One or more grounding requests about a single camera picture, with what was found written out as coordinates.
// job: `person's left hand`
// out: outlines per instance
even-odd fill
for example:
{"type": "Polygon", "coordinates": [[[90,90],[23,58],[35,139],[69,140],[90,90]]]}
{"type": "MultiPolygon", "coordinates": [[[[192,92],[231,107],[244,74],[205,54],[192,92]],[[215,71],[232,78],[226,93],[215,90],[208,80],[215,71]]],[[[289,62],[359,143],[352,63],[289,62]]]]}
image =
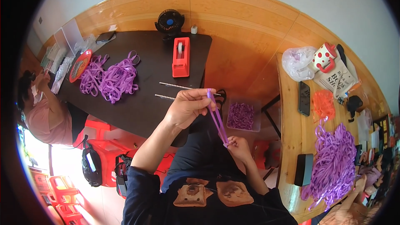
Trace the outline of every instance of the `person's left hand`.
{"type": "Polygon", "coordinates": [[[207,98],[207,92],[208,89],[189,89],[178,92],[164,120],[169,125],[186,129],[199,114],[207,115],[209,104],[211,104],[212,111],[215,111],[216,105],[210,98],[207,98]]]}

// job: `desk fan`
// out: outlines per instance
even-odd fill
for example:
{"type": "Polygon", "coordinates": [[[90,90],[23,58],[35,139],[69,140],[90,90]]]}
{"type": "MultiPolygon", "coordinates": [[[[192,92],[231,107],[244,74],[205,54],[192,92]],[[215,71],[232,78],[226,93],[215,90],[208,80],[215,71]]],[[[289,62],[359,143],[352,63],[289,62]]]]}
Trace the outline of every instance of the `desk fan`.
{"type": "Polygon", "coordinates": [[[165,33],[163,41],[173,41],[176,37],[181,37],[181,28],[185,22],[185,16],[181,15],[177,10],[168,9],[163,11],[157,22],[154,24],[159,32],[165,33]]]}

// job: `metal rod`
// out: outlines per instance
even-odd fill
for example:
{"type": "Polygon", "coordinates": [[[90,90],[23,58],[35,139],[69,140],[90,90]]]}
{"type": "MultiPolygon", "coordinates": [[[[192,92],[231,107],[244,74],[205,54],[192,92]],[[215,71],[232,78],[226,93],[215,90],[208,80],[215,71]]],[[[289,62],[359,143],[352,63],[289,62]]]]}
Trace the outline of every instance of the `metal rod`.
{"type": "Polygon", "coordinates": [[[159,95],[159,94],[154,94],[154,96],[160,97],[160,98],[165,98],[165,99],[168,99],[168,100],[175,100],[175,98],[167,97],[167,96],[163,96],[163,95],[159,95]]]}
{"type": "Polygon", "coordinates": [[[165,85],[165,86],[170,86],[170,87],[175,87],[175,88],[181,88],[181,89],[193,89],[193,88],[189,88],[189,87],[184,87],[184,86],[180,86],[180,85],[176,85],[176,84],[172,84],[172,83],[163,83],[163,82],[159,82],[160,84],[163,84],[163,85],[165,85]]]}
{"type": "Polygon", "coordinates": [[[279,138],[281,138],[281,133],[279,131],[279,129],[277,128],[275,122],[273,121],[272,117],[270,116],[270,114],[268,113],[267,110],[264,110],[264,114],[267,116],[268,120],[271,122],[273,128],[275,129],[275,132],[277,133],[277,135],[279,136],[279,138]]]}
{"type": "Polygon", "coordinates": [[[265,110],[269,109],[271,106],[273,106],[275,103],[277,103],[280,100],[280,94],[278,96],[276,96],[274,99],[272,99],[269,103],[267,103],[266,105],[264,105],[261,108],[261,111],[264,112],[265,110]]]}

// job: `black bag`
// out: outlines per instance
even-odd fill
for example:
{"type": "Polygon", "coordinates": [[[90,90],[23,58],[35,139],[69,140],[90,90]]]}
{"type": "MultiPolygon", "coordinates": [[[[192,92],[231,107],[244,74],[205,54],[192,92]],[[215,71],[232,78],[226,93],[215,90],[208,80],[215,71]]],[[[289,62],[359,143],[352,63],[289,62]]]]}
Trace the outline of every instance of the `black bag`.
{"type": "Polygon", "coordinates": [[[118,155],[115,158],[115,175],[117,180],[117,193],[120,196],[126,197],[127,191],[127,171],[132,162],[132,158],[128,157],[126,154],[118,155]]]}
{"type": "Polygon", "coordinates": [[[85,135],[85,138],[82,141],[83,176],[92,187],[98,187],[103,183],[100,156],[95,150],[93,150],[91,144],[89,144],[86,141],[87,141],[87,135],[85,135]]]}

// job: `clear plastic box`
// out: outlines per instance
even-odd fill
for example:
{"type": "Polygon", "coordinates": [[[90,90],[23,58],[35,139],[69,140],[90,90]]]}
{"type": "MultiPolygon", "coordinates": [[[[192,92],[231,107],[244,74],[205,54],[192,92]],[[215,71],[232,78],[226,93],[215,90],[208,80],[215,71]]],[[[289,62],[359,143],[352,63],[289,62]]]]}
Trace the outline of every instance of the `clear plastic box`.
{"type": "Polygon", "coordinates": [[[229,105],[228,105],[228,117],[226,119],[226,127],[230,129],[238,129],[238,130],[243,130],[243,131],[252,131],[252,132],[260,132],[261,129],[261,102],[256,99],[249,99],[249,98],[241,98],[241,97],[232,97],[229,99],[229,105]],[[253,116],[253,126],[252,129],[239,129],[239,128],[233,128],[229,127],[228,125],[228,119],[229,119],[229,113],[230,113],[230,105],[232,103],[245,103],[248,105],[253,106],[254,110],[254,116],[253,116]]]}

